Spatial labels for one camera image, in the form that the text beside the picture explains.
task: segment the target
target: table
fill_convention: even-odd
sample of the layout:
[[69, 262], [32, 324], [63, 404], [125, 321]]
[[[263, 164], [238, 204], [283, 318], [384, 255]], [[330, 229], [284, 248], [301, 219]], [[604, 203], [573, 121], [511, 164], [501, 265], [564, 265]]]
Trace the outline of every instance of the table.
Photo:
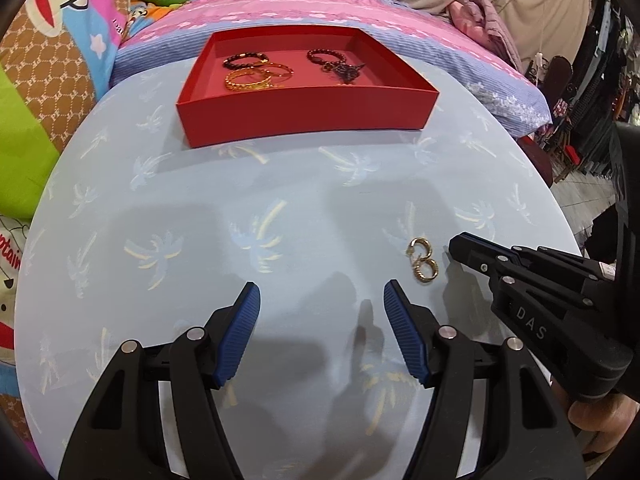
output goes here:
[[[254, 334], [215, 394], [245, 478], [401, 478], [431, 392], [406, 371], [383, 285], [396, 278], [440, 322], [501, 342], [508, 331], [490, 312], [486, 278], [450, 260], [449, 239], [468, 230], [577, 251], [500, 124], [447, 73], [407, 61], [441, 92], [421, 132], [190, 150], [174, 103], [193, 59], [132, 76], [92, 110], [47, 184], [18, 287], [18, 380], [50, 472], [122, 341], [169, 342], [254, 281]], [[429, 285], [404, 254], [420, 235], [441, 269]], [[169, 397], [163, 388], [170, 462], [184, 473]], [[461, 473], [474, 468], [481, 397]]]

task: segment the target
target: floral bedding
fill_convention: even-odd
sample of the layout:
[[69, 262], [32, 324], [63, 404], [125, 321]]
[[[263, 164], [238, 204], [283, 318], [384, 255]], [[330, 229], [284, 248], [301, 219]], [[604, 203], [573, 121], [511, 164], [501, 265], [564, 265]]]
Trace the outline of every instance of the floral bedding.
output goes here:
[[217, 30], [293, 23], [358, 27], [396, 54], [446, 70], [513, 137], [551, 120], [544, 96], [519, 72], [449, 23], [394, 0], [191, 0], [122, 45], [111, 83], [197, 56]]

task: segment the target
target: floor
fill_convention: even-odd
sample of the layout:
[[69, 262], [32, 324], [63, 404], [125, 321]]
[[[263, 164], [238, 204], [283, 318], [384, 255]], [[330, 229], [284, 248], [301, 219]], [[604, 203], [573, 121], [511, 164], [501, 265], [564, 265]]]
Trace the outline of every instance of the floor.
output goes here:
[[553, 184], [551, 193], [560, 205], [581, 249], [591, 234], [593, 219], [616, 201], [610, 180], [584, 175], [578, 171]]

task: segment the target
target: blue gripper pad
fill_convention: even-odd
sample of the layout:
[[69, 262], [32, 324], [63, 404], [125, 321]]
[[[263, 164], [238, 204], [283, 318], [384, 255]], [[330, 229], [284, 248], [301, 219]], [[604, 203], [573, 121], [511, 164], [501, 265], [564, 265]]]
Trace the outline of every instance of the blue gripper pad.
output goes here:
[[213, 379], [220, 388], [236, 374], [259, 312], [260, 289], [252, 283], [218, 345]]
[[406, 367], [409, 373], [424, 385], [430, 375], [424, 341], [407, 311], [407, 306], [411, 304], [395, 280], [385, 285], [384, 300], [386, 316], [391, 323]]

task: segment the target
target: screw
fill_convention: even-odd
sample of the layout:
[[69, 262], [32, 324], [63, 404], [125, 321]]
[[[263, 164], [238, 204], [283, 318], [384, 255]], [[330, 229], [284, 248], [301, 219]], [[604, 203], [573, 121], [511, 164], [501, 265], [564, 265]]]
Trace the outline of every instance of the screw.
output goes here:
[[452, 326], [443, 325], [438, 329], [438, 334], [440, 334], [444, 339], [453, 339], [458, 335], [458, 332]]
[[510, 337], [507, 339], [507, 346], [517, 352], [524, 348], [524, 343], [517, 337]]
[[129, 340], [122, 343], [120, 350], [122, 350], [125, 354], [130, 354], [131, 352], [135, 351], [136, 348], [138, 348], [138, 343], [133, 340]]
[[198, 341], [204, 337], [204, 329], [199, 326], [195, 326], [190, 328], [187, 332], [187, 339], [191, 339], [192, 341]]

